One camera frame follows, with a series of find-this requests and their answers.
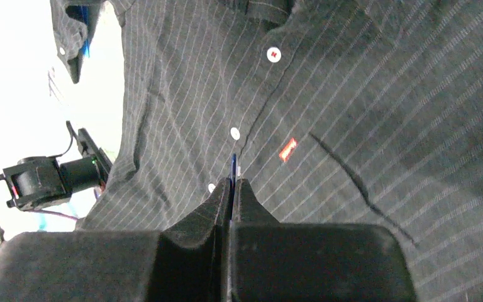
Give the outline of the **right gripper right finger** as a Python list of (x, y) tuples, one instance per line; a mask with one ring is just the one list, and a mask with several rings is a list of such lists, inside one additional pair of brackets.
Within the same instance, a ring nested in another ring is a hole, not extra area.
[(397, 238), (378, 225), (281, 223), (246, 179), (233, 181), (232, 301), (416, 301)]

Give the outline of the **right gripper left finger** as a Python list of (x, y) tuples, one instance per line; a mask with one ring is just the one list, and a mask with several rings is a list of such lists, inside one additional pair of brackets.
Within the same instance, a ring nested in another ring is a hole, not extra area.
[(0, 301), (224, 301), (231, 181), (160, 231), (26, 232), (0, 247)]

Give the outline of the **white round badge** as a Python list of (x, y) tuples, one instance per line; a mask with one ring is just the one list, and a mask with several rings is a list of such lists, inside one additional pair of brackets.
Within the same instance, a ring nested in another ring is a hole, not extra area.
[(230, 174), (232, 190), (234, 190), (236, 186), (237, 168), (238, 168), (237, 156), (236, 154), (233, 154), (231, 157), (231, 174)]

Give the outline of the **black pinstriped shirt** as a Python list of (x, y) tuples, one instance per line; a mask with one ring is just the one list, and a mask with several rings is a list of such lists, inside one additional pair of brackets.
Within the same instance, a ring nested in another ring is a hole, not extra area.
[(167, 228), (237, 154), (284, 222), (376, 223), (483, 301), (483, 1), (113, 1), (122, 137), (80, 230)]

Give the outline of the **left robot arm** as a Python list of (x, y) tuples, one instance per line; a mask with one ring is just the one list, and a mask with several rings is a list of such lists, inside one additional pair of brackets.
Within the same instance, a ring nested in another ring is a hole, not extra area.
[(39, 212), (69, 201), (73, 194), (103, 187), (108, 182), (112, 162), (99, 148), (85, 128), (75, 131), (66, 122), (70, 147), (75, 143), (81, 158), (60, 163), (62, 154), (27, 157), (14, 166), (4, 168), (0, 181), (6, 184), (11, 199), (8, 208)]

